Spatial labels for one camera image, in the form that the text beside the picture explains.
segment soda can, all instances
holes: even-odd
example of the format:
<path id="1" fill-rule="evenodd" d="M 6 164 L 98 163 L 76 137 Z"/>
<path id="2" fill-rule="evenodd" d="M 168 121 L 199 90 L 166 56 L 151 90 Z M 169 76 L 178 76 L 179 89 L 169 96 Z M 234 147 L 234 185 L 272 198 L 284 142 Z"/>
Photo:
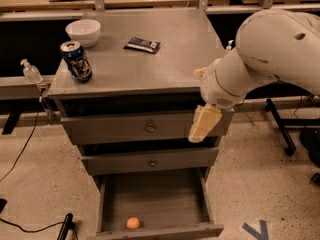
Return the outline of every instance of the soda can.
<path id="1" fill-rule="evenodd" d="M 68 41 L 60 46 L 61 57 L 68 65 L 71 77 L 85 83 L 92 76 L 92 71 L 85 50 L 78 41 Z"/>

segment open drawer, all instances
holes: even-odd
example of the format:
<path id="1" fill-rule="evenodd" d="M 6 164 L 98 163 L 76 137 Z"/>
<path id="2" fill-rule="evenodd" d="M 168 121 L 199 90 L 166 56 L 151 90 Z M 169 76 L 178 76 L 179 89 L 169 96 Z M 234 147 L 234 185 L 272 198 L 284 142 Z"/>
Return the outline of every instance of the open drawer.
<path id="1" fill-rule="evenodd" d="M 102 177 L 98 232 L 87 240 L 201 239 L 217 237 L 199 168 L 111 174 Z M 140 220 L 126 229 L 130 217 Z"/>

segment orange ball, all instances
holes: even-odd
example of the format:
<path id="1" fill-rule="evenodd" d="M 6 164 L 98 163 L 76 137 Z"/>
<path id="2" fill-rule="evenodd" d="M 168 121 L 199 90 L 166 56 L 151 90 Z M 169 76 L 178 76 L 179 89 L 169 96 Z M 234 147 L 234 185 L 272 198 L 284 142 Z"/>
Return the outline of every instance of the orange ball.
<path id="1" fill-rule="evenodd" d="M 136 217 L 131 217 L 127 220 L 127 229 L 135 230 L 139 228 L 140 221 Z"/>

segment floor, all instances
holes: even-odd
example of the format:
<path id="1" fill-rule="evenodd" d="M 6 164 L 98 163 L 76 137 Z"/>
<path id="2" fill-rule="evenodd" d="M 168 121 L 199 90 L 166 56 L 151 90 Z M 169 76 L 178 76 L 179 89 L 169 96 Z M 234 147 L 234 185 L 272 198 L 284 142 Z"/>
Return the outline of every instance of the floor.
<path id="1" fill-rule="evenodd" d="M 319 109 L 300 108 L 299 99 L 276 101 L 284 117 L 318 118 Z M 320 239 L 320 187 L 310 178 L 320 172 L 299 142 L 299 129 L 290 134 L 297 146 L 284 153 L 285 142 L 262 101 L 236 107 L 227 135 L 222 139 L 207 187 L 216 224 L 224 224 L 218 240 Z M 6 116 L 0 117 L 0 130 Z M 11 135 L 0 136 L 0 178 L 23 149 L 35 114 L 23 114 Z M 37 230 L 63 221 L 72 213 L 80 240 L 95 235 L 99 191 L 81 165 L 59 123 L 48 125 L 41 113 L 37 126 L 14 170 L 0 182 L 0 198 L 8 204 L 0 218 Z M 260 221 L 267 233 L 262 234 Z M 249 225 L 260 235 L 251 236 Z M 0 222 L 0 240 L 53 240 L 61 225 L 27 234 Z M 71 234 L 67 239 L 75 239 Z"/>

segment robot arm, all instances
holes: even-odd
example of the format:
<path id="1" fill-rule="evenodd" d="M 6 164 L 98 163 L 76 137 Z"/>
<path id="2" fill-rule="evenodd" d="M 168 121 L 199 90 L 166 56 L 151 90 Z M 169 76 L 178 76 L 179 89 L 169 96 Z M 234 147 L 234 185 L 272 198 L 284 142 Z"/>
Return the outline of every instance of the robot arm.
<path id="1" fill-rule="evenodd" d="M 189 141 L 202 141 L 219 122 L 221 109 L 272 82 L 282 80 L 319 95 L 319 53 L 319 17 L 274 9 L 250 16 L 238 30 L 236 47 L 201 76 L 201 96 L 207 105 L 197 108 Z"/>

